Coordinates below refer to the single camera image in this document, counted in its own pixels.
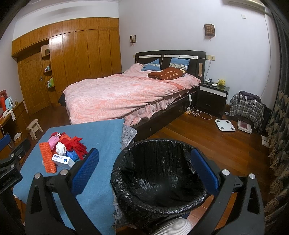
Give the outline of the narrow orange foam net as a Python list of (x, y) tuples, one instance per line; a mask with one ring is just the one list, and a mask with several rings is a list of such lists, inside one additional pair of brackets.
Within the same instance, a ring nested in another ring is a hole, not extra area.
[(43, 164), (47, 173), (56, 173), (56, 165), (52, 161), (52, 152), (48, 142), (42, 142), (39, 144)]

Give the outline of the white blue tissue box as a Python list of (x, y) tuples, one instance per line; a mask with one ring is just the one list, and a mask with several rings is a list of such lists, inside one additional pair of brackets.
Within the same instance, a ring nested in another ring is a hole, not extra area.
[(62, 156), (58, 154), (54, 154), (51, 159), (57, 166), (60, 166), (65, 169), (71, 169), (75, 162), (67, 156)]

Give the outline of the pink face mask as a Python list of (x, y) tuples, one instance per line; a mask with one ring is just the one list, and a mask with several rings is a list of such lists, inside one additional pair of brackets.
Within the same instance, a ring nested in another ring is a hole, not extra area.
[(57, 145), (57, 142), (59, 142), (60, 137), (58, 135), (51, 136), (48, 140), (48, 145), (51, 150), (54, 149), (54, 147)]

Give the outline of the white tissue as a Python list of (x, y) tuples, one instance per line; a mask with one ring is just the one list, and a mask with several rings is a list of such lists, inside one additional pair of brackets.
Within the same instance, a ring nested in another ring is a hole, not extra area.
[(65, 156), (67, 153), (66, 146), (61, 142), (57, 142), (55, 146), (55, 150), (56, 150), (56, 153), (61, 156)]

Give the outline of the blue plastic bag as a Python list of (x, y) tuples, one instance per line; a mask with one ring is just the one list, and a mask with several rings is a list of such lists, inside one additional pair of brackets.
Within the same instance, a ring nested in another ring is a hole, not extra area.
[(67, 151), (66, 156), (69, 157), (74, 162), (76, 162), (79, 159), (79, 156), (77, 155), (77, 153), (74, 150)]

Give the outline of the red fabric pile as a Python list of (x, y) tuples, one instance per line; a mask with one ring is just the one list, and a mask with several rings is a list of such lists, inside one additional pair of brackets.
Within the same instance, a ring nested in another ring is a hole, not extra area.
[[(63, 143), (66, 146), (67, 151), (74, 150), (79, 156), (79, 160), (83, 160), (84, 157), (87, 155), (88, 153), (87, 147), (80, 142), (82, 138), (79, 138), (79, 137), (71, 138), (65, 132), (63, 133), (55, 132), (55, 133), (52, 133), (51, 136), (54, 136), (54, 135), (58, 135), (60, 137), (59, 142)], [(55, 147), (52, 150), (52, 152), (54, 154), (57, 154)]]

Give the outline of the dark patterned curtain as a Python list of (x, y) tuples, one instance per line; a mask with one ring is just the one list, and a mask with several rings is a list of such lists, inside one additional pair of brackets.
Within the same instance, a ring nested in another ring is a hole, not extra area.
[(266, 131), (270, 141), (270, 185), (273, 198), (266, 204), (266, 234), (288, 234), (288, 1), (264, 1), (277, 28), (280, 46), (280, 79)]

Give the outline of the light blue kettle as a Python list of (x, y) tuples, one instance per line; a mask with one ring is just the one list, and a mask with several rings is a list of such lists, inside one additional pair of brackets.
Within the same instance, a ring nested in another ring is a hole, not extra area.
[(8, 97), (5, 99), (5, 106), (6, 106), (6, 110), (13, 109), (13, 99), (11, 97)]

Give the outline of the plaid cloth pile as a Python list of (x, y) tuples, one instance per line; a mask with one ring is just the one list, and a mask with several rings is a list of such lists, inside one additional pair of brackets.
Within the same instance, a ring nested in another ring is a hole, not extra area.
[(240, 91), (230, 100), (230, 116), (239, 115), (253, 122), (254, 128), (262, 127), (264, 120), (264, 105), (259, 96)]

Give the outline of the grey quilted cloth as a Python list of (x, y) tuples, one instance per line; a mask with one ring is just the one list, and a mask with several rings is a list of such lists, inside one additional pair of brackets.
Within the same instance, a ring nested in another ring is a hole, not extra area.
[(137, 132), (138, 131), (136, 129), (134, 129), (134, 128), (130, 127), (130, 126), (127, 126), (127, 125), (123, 125), (121, 150), (125, 149), (128, 145), (130, 145), (131, 143), (134, 142), (134, 138), (136, 137)]

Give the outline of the yellow plush toy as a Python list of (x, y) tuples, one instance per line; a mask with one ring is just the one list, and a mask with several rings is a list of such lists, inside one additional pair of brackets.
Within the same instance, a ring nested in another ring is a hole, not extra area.
[(226, 83), (226, 81), (224, 80), (224, 79), (219, 79), (218, 80), (218, 83), (217, 83), (217, 86), (219, 87), (219, 88), (225, 88), (225, 83)]

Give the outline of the brown dotted pillow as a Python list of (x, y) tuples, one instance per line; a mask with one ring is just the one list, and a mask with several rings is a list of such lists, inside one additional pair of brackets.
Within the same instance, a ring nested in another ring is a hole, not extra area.
[(162, 71), (150, 72), (147, 77), (158, 80), (174, 80), (182, 77), (185, 73), (183, 69), (168, 67)]

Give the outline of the right blue pillow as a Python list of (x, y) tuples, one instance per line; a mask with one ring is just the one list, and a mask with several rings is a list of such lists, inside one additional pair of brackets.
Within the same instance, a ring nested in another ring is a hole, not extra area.
[(185, 72), (188, 70), (190, 59), (171, 58), (169, 67), (174, 67)]

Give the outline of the blue pillow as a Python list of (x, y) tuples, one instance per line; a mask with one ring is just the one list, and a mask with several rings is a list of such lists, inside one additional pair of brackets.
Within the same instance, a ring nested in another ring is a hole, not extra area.
[(161, 71), (159, 59), (148, 64), (143, 64), (141, 71)]
[(169, 67), (174, 67), (185, 72), (188, 70), (190, 59), (171, 58)]

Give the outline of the wall lamp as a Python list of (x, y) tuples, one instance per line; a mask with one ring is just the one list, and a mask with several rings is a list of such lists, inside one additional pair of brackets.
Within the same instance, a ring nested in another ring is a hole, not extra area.
[(211, 23), (204, 24), (205, 36), (214, 37), (215, 36), (215, 25)]
[(130, 36), (130, 43), (135, 44), (136, 42), (137, 42), (136, 35), (131, 35)]

